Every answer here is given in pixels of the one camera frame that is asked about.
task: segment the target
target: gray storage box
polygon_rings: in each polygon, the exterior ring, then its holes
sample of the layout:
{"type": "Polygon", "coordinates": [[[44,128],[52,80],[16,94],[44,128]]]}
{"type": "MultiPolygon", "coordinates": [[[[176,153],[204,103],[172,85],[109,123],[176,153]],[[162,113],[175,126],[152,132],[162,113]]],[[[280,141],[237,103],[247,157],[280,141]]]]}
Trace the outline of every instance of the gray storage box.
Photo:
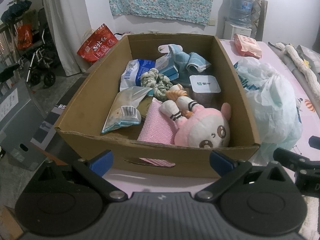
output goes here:
{"type": "Polygon", "coordinates": [[[31,171],[46,159],[30,142],[44,117],[24,79],[0,98],[0,146],[31,171]]]}

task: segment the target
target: power outlet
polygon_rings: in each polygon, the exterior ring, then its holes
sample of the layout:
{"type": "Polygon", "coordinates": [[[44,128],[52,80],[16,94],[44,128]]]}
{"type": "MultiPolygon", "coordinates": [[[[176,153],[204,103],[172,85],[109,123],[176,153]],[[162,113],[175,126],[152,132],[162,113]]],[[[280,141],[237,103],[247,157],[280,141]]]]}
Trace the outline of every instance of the power outlet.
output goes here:
{"type": "Polygon", "coordinates": [[[215,19],[209,19],[209,26],[215,26],[216,20],[215,19]]]}

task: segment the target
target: umbrella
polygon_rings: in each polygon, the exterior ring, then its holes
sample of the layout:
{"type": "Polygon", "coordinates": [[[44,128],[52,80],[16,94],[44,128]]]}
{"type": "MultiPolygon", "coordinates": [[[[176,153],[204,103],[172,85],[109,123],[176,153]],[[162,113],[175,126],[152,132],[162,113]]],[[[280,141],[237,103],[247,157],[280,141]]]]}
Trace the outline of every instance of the umbrella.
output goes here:
{"type": "Polygon", "coordinates": [[[27,11],[30,8],[31,4],[32,2],[28,0],[18,1],[17,3],[14,3],[8,8],[8,10],[6,10],[2,14],[1,21],[7,24],[12,23],[15,18],[20,17],[25,11],[27,11]]]}

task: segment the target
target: stroller wheel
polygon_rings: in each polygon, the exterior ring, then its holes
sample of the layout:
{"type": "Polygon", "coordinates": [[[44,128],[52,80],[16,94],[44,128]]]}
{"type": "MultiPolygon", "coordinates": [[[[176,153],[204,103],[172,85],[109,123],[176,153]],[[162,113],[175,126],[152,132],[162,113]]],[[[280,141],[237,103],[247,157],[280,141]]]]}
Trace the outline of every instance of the stroller wheel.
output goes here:
{"type": "Polygon", "coordinates": [[[43,77],[43,82],[47,87],[51,87],[55,83],[55,81],[56,75],[51,71],[48,71],[48,73],[43,77]]]}
{"type": "Polygon", "coordinates": [[[41,73],[39,71],[33,71],[30,76],[30,83],[35,86],[40,83],[40,80],[41,73]]]}

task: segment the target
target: water jug label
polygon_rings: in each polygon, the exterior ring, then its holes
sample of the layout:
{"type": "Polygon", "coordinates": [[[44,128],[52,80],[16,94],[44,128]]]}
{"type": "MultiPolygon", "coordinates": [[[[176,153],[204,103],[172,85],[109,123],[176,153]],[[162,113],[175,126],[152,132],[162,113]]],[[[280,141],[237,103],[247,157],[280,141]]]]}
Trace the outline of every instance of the water jug label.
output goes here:
{"type": "Polygon", "coordinates": [[[251,11],[251,8],[252,8],[252,3],[251,2],[242,1],[242,6],[241,6],[242,10],[251,11]]]}

